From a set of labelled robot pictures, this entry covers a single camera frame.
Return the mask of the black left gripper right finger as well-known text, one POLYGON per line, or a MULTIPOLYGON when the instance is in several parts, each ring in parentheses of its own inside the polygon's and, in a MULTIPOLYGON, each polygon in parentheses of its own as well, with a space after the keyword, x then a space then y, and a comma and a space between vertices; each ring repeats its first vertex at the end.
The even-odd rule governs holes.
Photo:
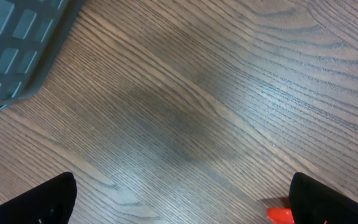
POLYGON ((358 203, 308 175, 294 174, 289 191, 295 224, 358 224, 358 203))

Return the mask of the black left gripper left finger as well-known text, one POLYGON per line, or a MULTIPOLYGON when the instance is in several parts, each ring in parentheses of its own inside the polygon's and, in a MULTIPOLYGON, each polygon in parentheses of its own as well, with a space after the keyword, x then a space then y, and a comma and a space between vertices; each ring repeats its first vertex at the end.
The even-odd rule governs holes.
POLYGON ((74 175, 64 172, 0 205, 0 223, 67 224, 76 196, 74 175))

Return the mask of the long orange spaghetti packet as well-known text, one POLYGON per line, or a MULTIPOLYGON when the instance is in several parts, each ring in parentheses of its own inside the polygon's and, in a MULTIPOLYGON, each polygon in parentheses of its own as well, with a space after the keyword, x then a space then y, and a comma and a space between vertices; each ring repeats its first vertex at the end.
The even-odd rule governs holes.
POLYGON ((293 214, 289 208, 272 207, 267 209, 267 218, 274 224, 296 224, 296 223, 358 223, 358 211, 348 210, 344 207, 333 207, 310 212, 297 209, 293 214))

